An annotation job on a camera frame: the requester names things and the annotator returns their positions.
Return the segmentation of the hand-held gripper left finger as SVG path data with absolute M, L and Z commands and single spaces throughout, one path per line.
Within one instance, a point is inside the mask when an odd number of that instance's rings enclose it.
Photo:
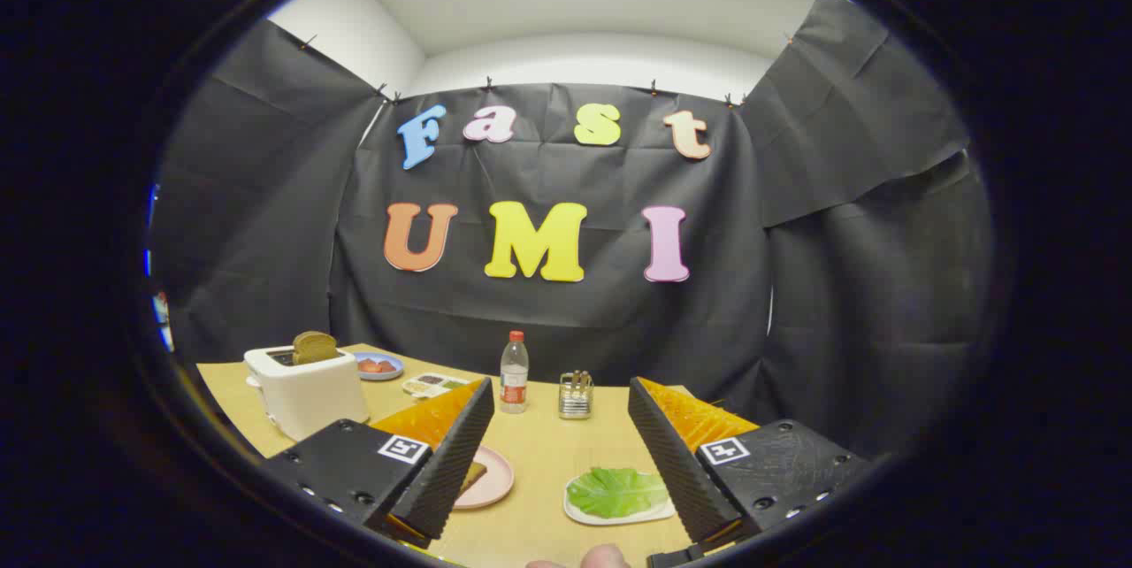
M 334 420 L 260 467 L 340 519 L 424 549 L 441 537 L 494 414 L 492 379 L 480 378 L 376 425 Z

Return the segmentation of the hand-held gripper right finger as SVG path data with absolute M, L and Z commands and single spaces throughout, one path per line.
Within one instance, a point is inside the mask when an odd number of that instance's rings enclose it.
M 821 509 L 872 467 L 798 420 L 757 425 L 642 376 L 631 379 L 628 415 L 700 550 Z

